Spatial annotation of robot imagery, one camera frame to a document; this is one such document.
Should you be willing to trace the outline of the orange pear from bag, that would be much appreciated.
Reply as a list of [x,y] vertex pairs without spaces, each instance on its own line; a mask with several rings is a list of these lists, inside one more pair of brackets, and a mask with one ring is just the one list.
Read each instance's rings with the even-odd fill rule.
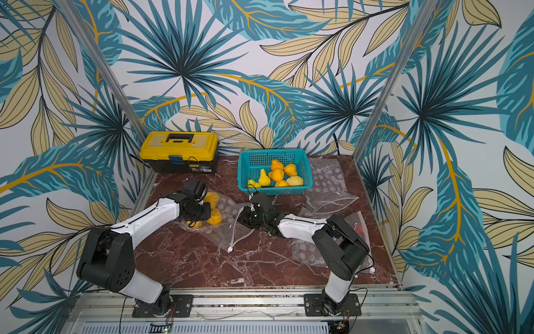
[[285,178],[285,172],[282,169],[271,170],[268,177],[271,178],[272,181],[277,182]]

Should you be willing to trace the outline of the yellow pear long neck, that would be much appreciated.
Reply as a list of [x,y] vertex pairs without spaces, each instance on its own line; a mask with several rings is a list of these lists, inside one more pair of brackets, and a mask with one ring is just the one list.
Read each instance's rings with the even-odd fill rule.
[[268,187],[271,185],[271,178],[268,177],[264,169],[261,169],[260,171],[260,177],[258,179],[258,183],[261,185],[261,187]]

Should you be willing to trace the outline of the yellow fruit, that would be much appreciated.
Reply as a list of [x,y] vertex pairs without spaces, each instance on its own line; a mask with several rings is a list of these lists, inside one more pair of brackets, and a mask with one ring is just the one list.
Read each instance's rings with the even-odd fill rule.
[[288,187],[289,183],[286,180],[280,180],[275,183],[275,187]]

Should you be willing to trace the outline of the clear zip-top bag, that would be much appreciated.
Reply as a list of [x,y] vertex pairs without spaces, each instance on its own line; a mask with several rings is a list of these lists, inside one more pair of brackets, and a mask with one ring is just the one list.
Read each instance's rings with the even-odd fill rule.
[[312,158],[310,167],[313,185],[304,195],[311,216],[325,218],[359,199],[348,192],[342,167],[336,159]]

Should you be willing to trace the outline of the orange fruits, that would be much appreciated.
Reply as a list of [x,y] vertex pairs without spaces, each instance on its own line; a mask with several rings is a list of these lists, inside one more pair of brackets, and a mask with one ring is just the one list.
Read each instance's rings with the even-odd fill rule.
[[219,201],[219,195],[215,192],[207,192],[207,195],[204,198],[204,203],[210,204],[211,207],[211,216],[206,221],[187,221],[186,224],[189,228],[198,229],[201,228],[203,223],[206,222],[210,225],[219,225],[222,221],[222,214],[217,208],[217,203]]

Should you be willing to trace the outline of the dotted zip-top bag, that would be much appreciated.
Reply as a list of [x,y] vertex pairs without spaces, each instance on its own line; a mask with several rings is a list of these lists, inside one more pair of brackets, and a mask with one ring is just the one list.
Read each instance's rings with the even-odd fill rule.
[[[347,223],[355,230],[356,225],[361,225],[364,229],[364,236],[361,236],[368,246],[371,246],[369,232],[361,212],[354,212],[344,218]],[[293,259],[311,267],[326,268],[327,264],[320,254],[319,250],[312,243],[296,240],[293,242]],[[363,274],[375,274],[374,260],[367,257],[362,264],[359,272]]]
[[193,229],[187,226],[187,221],[178,221],[178,223],[184,230],[199,233],[221,250],[231,253],[237,243],[253,234],[253,229],[245,227],[237,221],[242,209],[248,204],[235,203],[229,197],[220,193],[217,194],[219,195],[217,208],[222,214],[222,221],[219,225],[210,225],[204,222],[201,228]]

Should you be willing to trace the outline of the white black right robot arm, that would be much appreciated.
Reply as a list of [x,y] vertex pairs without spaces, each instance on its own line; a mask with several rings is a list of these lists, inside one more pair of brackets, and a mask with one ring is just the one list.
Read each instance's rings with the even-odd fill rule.
[[239,212],[237,222],[274,237],[313,244],[330,270],[321,295],[309,300],[309,316],[338,316],[348,310],[346,302],[357,272],[371,257],[370,247],[338,214],[330,218],[305,218],[279,212],[262,192],[250,196],[250,204]]

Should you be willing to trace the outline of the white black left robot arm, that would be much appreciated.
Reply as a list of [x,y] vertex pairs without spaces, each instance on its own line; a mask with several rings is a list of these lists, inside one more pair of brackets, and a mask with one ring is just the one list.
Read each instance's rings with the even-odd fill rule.
[[167,311],[169,292],[136,269],[134,251],[143,240],[171,221],[210,219],[211,205],[204,202],[206,195],[204,182],[189,179],[182,190],[158,199],[133,217],[108,228],[92,229],[76,270],[78,278],[159,308],[160,313]]

